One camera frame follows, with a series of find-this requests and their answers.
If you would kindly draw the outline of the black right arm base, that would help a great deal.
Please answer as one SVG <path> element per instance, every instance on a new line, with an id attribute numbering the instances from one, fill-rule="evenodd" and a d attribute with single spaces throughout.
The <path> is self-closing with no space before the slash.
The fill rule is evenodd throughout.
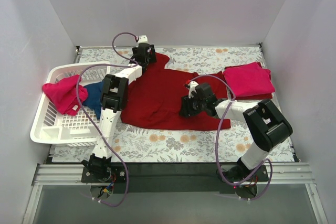
<path id="1" fill-rule="evenodd" d="M 223 165 L 216 171 L 216 175 L 220 181 L 233 189 L 235 197 L 246 201 L 256 200 L 259 197 L 258 184 L 266 183 L 268 188 L 271 179 L 271 174 L 267 172 L 264 164 L 252 170 L 245 169 L 238 163 L 233 166 Z"/>

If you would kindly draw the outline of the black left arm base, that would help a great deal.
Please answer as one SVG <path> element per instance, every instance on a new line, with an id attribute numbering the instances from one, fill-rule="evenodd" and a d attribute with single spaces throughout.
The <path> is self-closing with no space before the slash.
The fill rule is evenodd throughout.
<path id="1" fill-rule="evenodd" d="M 122 165 L 105 167 L 84 167 L 81 182 L 90 184 L 92 197 L 108 199 L 114 193 L 115 185 L 125 185 L 127 182 L 126 172 Z"/>

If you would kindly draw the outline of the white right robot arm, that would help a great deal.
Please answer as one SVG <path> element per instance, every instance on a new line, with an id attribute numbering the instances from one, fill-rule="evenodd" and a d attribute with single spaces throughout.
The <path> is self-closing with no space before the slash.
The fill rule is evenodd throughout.
<path id="1" fill-rule="evenodd" d="M 253 143 L 236 165 L 227 171 L 219 169 L 221 179 L 229 184 L 251 180 L 270 152 L 293 133 L 292 126 L 269 99 L 260 102 L 239 102 L 218 99 L 208 83 L 190 81 L 185 85 L 188 95 L 182 97 L 180 115 L 189 118 L 205 112 L 218 119 L 247 124 Z"/>

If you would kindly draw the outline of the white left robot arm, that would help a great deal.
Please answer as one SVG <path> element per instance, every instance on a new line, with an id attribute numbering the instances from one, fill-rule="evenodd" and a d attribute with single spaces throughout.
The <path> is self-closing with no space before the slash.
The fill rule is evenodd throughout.
<path id="1" fill-rule="evenodd" d="M 156 62 L 154 45 L 148 43 L 146 35 L 141 35 L 138 45 L 132 48 L 133 56 L 127 68 L 115 75 L 107 74 L 103 79 L 101 92 L 101 115 L 98 136 L 92 154 L 83 165 L 100 182 L 111 178 L 112 138 L 115 126 L 128 101 L 128 87 L 140 78 L 148 65 Z"/>

